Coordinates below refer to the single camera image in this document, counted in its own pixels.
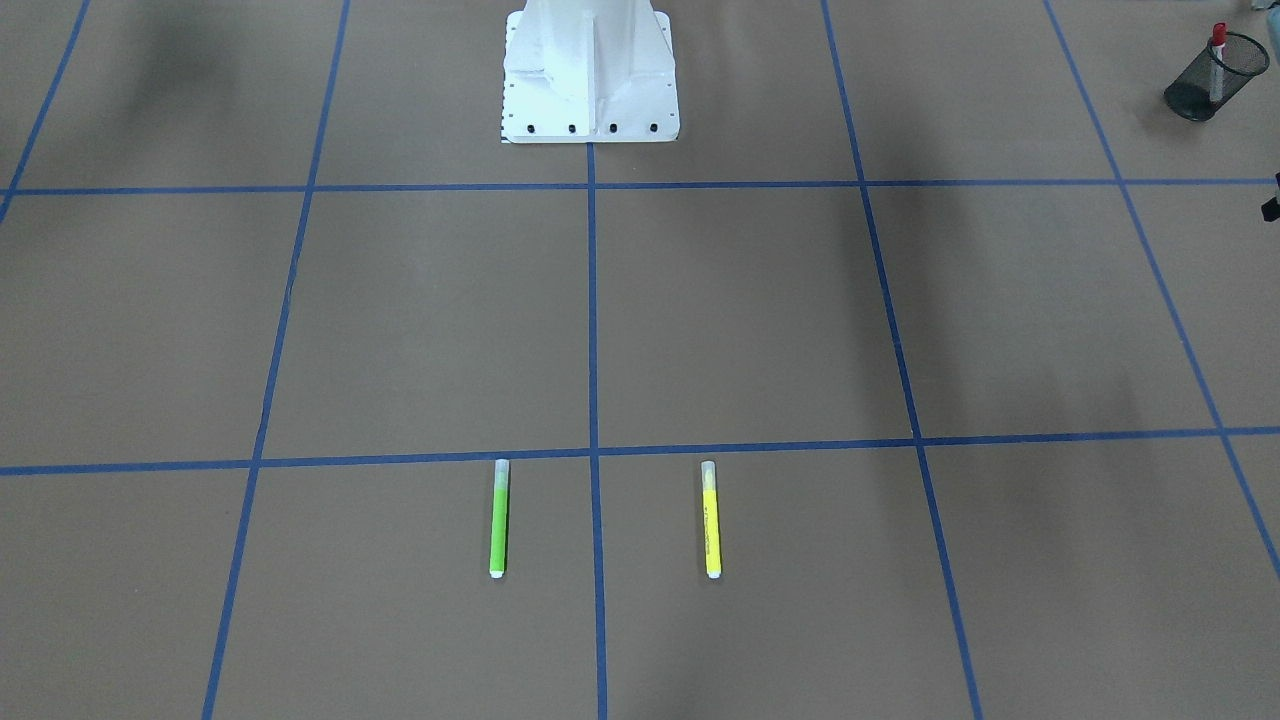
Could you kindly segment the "yellow highlighter pen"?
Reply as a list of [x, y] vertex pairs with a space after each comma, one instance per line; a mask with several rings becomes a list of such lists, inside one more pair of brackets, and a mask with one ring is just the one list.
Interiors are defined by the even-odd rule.
[[717, 580], [722, 577], [723, 560], [716, 462], [712, 460], [700, 464], [700, 498], [704, 568], [707, 577]]

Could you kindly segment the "red white whiteboard marker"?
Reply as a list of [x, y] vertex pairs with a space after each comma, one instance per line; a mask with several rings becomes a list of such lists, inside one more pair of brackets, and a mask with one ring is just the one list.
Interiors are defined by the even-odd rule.
[[1225, 94], [1225, 64], [1224, 54], [1228, 42], [1228, 24], [1219, 22], [1213, 24], [1210, 37], [1210, 105], [1219, 108]]

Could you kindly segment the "green highlighter pen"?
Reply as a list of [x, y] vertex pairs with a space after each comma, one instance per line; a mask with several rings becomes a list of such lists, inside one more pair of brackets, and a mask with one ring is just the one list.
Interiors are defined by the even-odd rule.
[[490, 547], [488, 573], [493, 580], [506, 575], [509, 542], [509, 460], [497, 459], [492, 483]]

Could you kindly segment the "black mesh cup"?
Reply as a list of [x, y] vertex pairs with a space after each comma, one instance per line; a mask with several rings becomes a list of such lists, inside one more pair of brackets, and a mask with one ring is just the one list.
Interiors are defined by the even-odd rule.
[[1210, 38], [1165, 88], [1164, 102], [1178, 117], [1207, 122], [1271, 64], [1268, 50], [1247, 35], [1226, 31]]

